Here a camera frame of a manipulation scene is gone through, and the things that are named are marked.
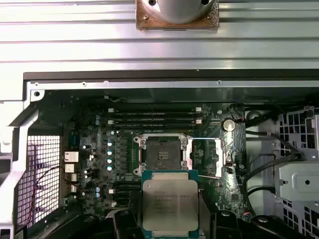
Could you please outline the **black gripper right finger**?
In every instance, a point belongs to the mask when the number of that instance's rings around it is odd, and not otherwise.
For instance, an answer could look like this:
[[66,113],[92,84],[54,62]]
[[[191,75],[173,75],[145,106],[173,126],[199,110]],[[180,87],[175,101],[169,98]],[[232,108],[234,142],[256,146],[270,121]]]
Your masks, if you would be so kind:
[[220,210],[208,194],[199,192],[199,226],[206,239],[240,239],[237,217],[228,210]]

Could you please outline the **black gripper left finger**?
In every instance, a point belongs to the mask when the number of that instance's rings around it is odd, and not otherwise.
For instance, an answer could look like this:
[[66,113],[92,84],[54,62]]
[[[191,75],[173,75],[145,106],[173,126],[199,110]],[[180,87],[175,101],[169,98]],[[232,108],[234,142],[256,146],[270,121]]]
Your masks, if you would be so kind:
[[142,239],[143,231],[137,224],[131,210],[117,209],[109,213],[113,221],[114,234],[116,239]]

